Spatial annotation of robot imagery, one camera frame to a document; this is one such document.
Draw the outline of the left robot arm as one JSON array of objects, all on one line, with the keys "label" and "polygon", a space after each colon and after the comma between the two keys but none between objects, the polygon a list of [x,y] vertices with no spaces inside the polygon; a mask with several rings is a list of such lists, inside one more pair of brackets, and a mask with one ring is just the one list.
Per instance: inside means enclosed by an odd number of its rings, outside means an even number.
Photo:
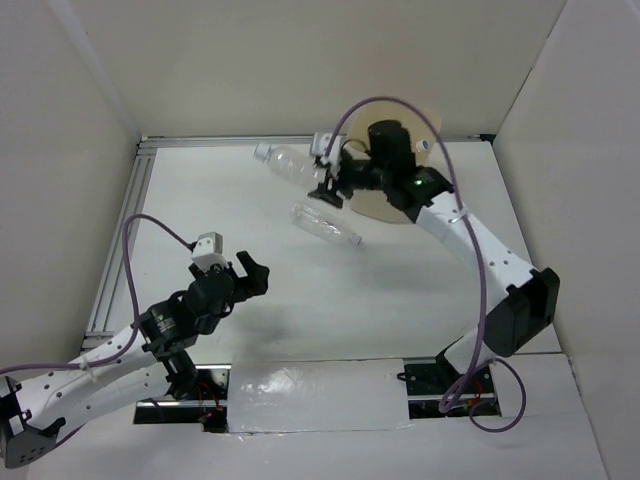
[{"label": "left robot arm", "polygon": [[270,270],[246,251],[245,270],[190,266],[189,287],[150,306],[139,328],[125,327],[80,359],[80,369],[46,368],[18,382],[1,380],[1,456],[8,469],[25,467],[56,449],[82,426],[126,405],[153,397],[194,394],[198,370],[187,352],[211,334],[236,304],[268,290]]}]

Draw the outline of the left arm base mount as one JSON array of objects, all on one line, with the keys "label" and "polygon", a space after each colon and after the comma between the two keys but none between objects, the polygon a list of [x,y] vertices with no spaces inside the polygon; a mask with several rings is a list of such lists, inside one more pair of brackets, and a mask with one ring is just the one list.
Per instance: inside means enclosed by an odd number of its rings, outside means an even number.
[{"label": "left arm base mount", "polygon": [[139,401],[134,425],[197,425],[203,432],[229,432],[227,401],[230,364],[196,366],[198,376],[190,393],[180,399],[170,395]]}]

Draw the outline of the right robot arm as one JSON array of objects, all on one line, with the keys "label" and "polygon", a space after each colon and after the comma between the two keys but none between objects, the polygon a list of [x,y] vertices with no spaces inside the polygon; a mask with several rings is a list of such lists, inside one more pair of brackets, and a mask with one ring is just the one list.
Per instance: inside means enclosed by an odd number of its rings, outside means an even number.
[{"label": "right robot arm", "polygon": [[436,379],[448,392],[471,379],[472,365],[507,358],[549,326],[560,280],[550,268],[536,269],[504,245],[457,198],[451,176],[420,166],[408,130],[397,120],[369,126],[365,158],[329,144],[312,145],[322,171],[311,197],[336,208],[358,191],[379,191],[413,224],[431,234],[464,266],[484,279],[484,332],[471,329],[437,357]]}]

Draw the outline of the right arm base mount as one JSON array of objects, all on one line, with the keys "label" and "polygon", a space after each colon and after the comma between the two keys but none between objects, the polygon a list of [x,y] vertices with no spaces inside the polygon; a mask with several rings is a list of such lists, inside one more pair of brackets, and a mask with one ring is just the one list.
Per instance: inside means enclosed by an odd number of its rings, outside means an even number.
[{"label": "right arm base mount", "polygon": [[442,355],[405,360],[396,378],[405,385],[411,420],[465,417],[474,406],[478,406],[478,416],[499,416],[501,413],[488,367],[474,375],[461,398],[447,413],[439,411],[439,402],[461,375],[444,361]]}]

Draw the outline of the clear bottle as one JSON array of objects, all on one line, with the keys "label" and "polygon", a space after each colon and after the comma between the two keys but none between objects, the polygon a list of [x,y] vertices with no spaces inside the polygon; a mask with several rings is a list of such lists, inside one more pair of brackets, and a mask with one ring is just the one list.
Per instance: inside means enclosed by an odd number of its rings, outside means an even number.
[{"label": "clear bottle", "polygon": [[428,153],[431,151],[431,144],[427,140],[420,140],[415,144],[417,153]]},{"label": "clear bottle", "polygon": [[354,246],[362,242],[362,237],[344,222],[308,202],[295,202],[290,217],[296,227],[326,242]]},{"label": "clear bottle", "polygon": [[289,146],[259,143],[254,157],[272,174],[306,191],[315,190],[325,180],[325,171],[315,165],[314,159]]}]

